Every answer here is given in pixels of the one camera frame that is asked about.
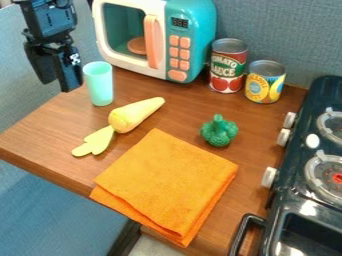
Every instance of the microwave button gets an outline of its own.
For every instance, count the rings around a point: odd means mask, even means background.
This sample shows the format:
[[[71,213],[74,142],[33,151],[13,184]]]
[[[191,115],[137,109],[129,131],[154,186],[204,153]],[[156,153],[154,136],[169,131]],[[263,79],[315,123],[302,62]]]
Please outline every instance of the microwave button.
[[[190,63],[189,63],[189,61],[181,60],[181,61],[179,62],[179,68],[180,68],[181,70],[184,70],[184,71],[189,70],[189,68],[190,68]]]
[[[178,68],[178,62],[179,62],[179,60],[174,59],[174,58],[171,58],[171,59],[170,59],[170,66],[171,66],[172,68]]]
[[[177,58],[178,57],[178,48],[170,47],[169,53],[170,53],[171,57]]]
[[[185,81],[185,79],[187,77],[185,72],[178,71],[178,70],[170,70],[167,74],[169,75],[169,77],[172,80],[176,80],[176,81],[179,81],[179,82]]]
[[[169,37],[169,43],[172,46],[178,46],[178,44],[179,44],[179,36],[171,35]]]
[[[190,59],[190,51],[189,50],[180,50],[180,56],[183,60]]]
[[[180,45],[182,48],[188,49],[191,44],[191,39],[189,37],[181,37]]]

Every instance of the toy food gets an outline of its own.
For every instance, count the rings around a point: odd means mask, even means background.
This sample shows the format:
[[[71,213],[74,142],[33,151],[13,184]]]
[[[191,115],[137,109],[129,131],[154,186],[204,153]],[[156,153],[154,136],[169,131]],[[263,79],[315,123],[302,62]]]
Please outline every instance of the toy food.
[[[85,143],[73,149],[72,155],[101,154],[108,147],[115,131],[125,133],[133,130],[164,103],[164,98],[155,97],[112,110],[108,116],[110,125],[85,137]]]
[[[256,103],[273,103],[279,100],[285,81],[283,65],[271,60],[257,60],[249,65],[246,80],[246,97]]]
[[[222,38],[212,43],[210,84],[221,93],[234,93],[242,88],[247,45],[238,39]]]
[[[238,133],[238,127],[234,122],[228,122],[222,115],[214,115],[214,119],[204,123],[201,127],[201,136],[214,147],[227,146]]]

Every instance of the camera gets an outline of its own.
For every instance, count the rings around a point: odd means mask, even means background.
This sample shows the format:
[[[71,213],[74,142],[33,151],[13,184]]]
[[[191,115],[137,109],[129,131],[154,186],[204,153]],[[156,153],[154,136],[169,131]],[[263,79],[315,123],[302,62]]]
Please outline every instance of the camera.
[[[72,0],[15,0],[27,28],[22,34],[26,55],[43,84],[59,80],[61,91],[69,92],[83,83],[82,64],[70,32],[77,15]]]

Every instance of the can label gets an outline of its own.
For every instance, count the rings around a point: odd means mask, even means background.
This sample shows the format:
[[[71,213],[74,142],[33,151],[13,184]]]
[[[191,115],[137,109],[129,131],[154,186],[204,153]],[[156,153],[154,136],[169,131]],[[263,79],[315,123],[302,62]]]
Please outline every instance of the can label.
[[[246,97],[257,103],[275,102],[280,97],[284,80],[285,75],[262,77],[257,74],[249,74],[246,80]]]
[[[236,92],[243,85],[245,62],[240,63],[227,55],[212,53],[210,86],[222,93]]]

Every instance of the folded towel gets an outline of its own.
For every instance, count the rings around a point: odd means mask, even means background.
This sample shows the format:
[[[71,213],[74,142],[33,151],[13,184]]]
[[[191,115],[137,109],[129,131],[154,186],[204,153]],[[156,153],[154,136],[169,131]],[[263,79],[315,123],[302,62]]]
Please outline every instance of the folded towel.
[[[95,179],[90,197],[186,247],[237,165],[158,129]]]

